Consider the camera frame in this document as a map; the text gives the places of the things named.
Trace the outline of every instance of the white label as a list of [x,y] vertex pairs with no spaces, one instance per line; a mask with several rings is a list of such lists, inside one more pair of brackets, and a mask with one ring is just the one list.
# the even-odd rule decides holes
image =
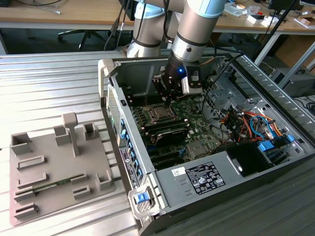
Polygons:
[[173,173],[173,176],[180,176],[180,175],[183,175],[185,174],[185,167],[180,167],[180,168],[177,168],[177,169],[173,169],[172,170],[172,173]]

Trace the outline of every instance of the power supply label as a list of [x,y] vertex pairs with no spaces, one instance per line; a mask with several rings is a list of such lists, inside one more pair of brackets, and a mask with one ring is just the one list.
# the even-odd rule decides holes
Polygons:
[[124,164],[125,164],[125,168],[126,168],[126,171],[127,171],[127,174],[128,174],[128,178],[129,178],[129,181],[130,181],[130,183],[132,185],[132,189],[138,188],[139,187],[138,180],[137,180],[136,175],[134,173],[134,168],[132,166],[132,161],[131,161],[131,159],[129,157],[127,149],[125,147],[122,147],[119,150],[120,150],[120,154],[122,155],[122,158],[123,158],[123,161],[124,161]]
[[199,195],[225,185],[212,161],[187,169],[186,174]]

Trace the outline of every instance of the warning sticker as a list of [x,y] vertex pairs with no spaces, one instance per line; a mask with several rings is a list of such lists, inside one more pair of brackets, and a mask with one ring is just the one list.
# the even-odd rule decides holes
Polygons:
[[212,161],[187,169],[186,173],[199,195],[225,185]]

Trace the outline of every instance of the circuit board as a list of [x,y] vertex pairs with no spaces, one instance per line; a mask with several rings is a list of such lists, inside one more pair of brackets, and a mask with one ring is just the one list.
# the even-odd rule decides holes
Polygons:
[[[220,137],[216,137],[209,128],[191,99],[174,102],[168,108],[164,108],[162,103],[132,107],[131,112],[151,161],[157,169],[207,156],[220,145]],[[171,137],[173,138],[171,142],[158,146],[144,128],[144,126],[154,128],[157,125],[163,126],[164,131],[168,132],[171,129],[176,131],[185,129],[187,134],[181,137],[179,142],[175,141],[177,137]]]

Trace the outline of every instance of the motherboard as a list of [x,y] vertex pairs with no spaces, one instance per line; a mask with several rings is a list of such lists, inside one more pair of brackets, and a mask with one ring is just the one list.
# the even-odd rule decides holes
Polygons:
[[221,138],[210,129],[192,99],[132,107],[151,161],[157,170],[210,155]]

